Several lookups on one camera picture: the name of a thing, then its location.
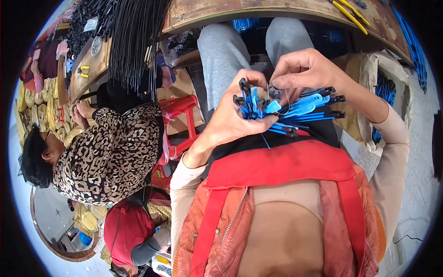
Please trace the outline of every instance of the red shirt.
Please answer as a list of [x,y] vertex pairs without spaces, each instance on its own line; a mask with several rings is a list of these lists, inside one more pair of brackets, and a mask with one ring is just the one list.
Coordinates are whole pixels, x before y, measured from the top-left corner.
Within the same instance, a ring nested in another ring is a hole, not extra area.
[[112,249],[112,262],[118,266],[133,265],[132,249],[154,232],[154,223],[143,207],[125,199],[115,204],[106,215],[103,234],[110,253]]

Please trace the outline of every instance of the knee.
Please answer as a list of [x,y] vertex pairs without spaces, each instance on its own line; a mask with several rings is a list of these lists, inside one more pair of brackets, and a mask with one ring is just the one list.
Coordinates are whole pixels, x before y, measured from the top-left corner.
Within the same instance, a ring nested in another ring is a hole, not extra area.
[[236,33],[232,26],[224,23],[211,24],[203,28],[198,38],[198,43],[225,41],[232,33]]

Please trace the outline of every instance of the gray sleeve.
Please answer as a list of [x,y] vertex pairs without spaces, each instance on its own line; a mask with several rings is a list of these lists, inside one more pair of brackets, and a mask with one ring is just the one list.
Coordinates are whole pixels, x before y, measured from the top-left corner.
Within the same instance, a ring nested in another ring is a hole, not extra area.
[[146,239],[142,244],[134,246],[131,252],[131,259],[134,265],[140,266],[147,264],[160,246],[153,238]]

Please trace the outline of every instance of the zipper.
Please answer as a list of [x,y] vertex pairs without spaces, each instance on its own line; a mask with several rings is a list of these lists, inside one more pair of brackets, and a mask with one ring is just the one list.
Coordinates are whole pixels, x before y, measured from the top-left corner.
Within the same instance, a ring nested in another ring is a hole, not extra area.
[[377,262],[377,259],[375,258],[374,252],[372,251],[371,246],[369,245],[369,241],[366,238],[366,245],[368,246],[369,252],[371,252],[372,260],[374,261],[375,265],[377,266],[377,269],[380,269],[380,265]]
[[[240,209],[241,209],[241,206],[243,205],[243,202],[244,202],[244,200],[245,200],[246,194],[248,193],[248,190],[249,190],[249,187],[246,187],[245,192],[243,193],[243,196],[242,196],[241,199],[240,199],[240,203],[239,203],[238,206],[237,206],[237,210],[235,211],[234,216],[232,217],[231,221],[230,221],[229,224],[228,224],[228,227],[226,228],[225,233],[223,234],[223,238],[221,239],[222,242],[221,242],[221,246],[220,246],[220,248],[223,247],[223,243],[225,242],[225,238],[226,238],[226,236],[228,235],[229,229],[231,229],[231,226],[234,224],[234,220],[235,220],[235,218],[237,217],[238,212],[239,212]],[[212,260],[210,260],[210,262],[208,262],[206,265],[209,265],[210,263],[212,263],[213,261],[215,261],[216,258],[217,258],[217,256],[215,256]]]

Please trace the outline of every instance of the black hair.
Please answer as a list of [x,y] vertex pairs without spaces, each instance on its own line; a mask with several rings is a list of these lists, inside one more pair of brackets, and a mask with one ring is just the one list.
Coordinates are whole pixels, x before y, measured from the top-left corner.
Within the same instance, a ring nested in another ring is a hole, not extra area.
[[34,123],[23,145],[23,154],[19,158],[25,182],[29,181],[34,187],[46,188],[52,183],[52,165],[42,158],[47,149],[48,145],[40,136],[39,127]]
[[74,211],[74,206],[72,205],[72,199],[68,199],[68,207],[71,211]]
[[126,272],[126,270],[124,270],[121,267],[118,267],[113,262],[111,262],[111,269],[109,270],[109,272],[114,277],[129,277],[129,274]]

